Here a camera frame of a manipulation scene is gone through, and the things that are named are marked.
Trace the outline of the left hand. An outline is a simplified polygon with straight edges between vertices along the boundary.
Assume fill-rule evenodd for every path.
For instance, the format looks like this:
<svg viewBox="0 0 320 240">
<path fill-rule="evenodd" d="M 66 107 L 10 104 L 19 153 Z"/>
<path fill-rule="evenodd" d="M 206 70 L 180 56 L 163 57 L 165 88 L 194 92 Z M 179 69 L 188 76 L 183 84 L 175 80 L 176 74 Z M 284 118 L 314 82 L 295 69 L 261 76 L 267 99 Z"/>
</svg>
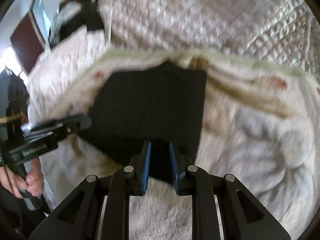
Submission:
<svg viewBox="0 0 320 240">
<path fill-rule="evenodd" d="M 15 174 L 7 166 L 1 167 L 1 185 L 12 193 L 15 197 L 22 199 L 19 189 L 26 190 L 34 197 L 39 197 L 43 193 L 44 181 L 39 158 L 31 161 L 31 171 L 23 179 Z"/>
</svg>

